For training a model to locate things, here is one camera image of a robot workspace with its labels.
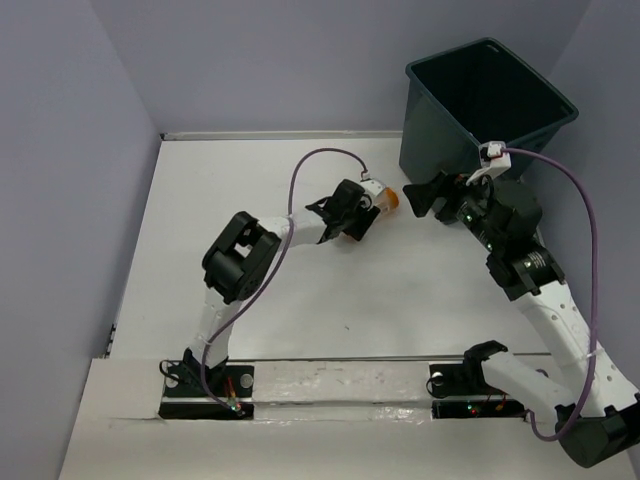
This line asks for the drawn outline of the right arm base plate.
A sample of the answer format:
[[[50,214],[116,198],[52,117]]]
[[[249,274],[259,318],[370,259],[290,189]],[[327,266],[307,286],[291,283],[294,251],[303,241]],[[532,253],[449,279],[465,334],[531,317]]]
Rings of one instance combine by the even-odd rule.
[[[429,366],[425,388],[432,398],[432,417],[445,419],[523,418],[524,406],[500,390],[475,386],[464,377],[461,363]]]

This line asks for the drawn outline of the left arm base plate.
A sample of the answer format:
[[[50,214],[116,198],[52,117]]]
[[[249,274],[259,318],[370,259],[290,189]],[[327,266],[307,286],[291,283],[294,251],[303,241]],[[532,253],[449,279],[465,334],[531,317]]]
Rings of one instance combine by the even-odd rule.
[[[165,420],[244,421],[254,417],[255,368],[227,364],[208,375],[208,391],[198,371],[181,360],[159,362],[164,377],[158,415]]]

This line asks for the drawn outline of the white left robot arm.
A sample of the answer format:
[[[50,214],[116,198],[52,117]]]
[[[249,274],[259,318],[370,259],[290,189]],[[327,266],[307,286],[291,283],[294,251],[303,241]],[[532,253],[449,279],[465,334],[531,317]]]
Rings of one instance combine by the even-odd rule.
[[[319,245],[344,234],[361,240],[385,209],[387,187],[375,179],[345,179],[334,193],[285,216],[258,219],[236,213],[202,260],[205,303],[194,340],[183,355],[186,381],[209,395],[221,383],[230,320],[256,296],[287,247]]]

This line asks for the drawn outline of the orange label bottle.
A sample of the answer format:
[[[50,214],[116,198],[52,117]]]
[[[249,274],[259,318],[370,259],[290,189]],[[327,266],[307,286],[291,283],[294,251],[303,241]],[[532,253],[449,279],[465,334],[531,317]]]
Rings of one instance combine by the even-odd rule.
[[[373,205],[380,211],[381,215],[387,215],[398,208],[399,198],[393,189],[384,187],[375,197]]]

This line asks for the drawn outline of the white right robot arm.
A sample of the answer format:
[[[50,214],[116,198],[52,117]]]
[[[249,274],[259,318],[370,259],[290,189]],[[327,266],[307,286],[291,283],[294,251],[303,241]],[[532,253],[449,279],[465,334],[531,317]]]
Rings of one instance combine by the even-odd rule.
[[[637,445],[639,390],[590,339],[564,272],[537,240],[542,209],[534,193],[514,180],[470,182],[445,173],[403,192],[416,217],[433,211],[443,224],[460,222],[487,249],[492,279],[534,327],[563,378],[554,382],[490,340],[432,378],[432,396],[504,392],[533,421],[553,420],[563,450],[583,468]]]

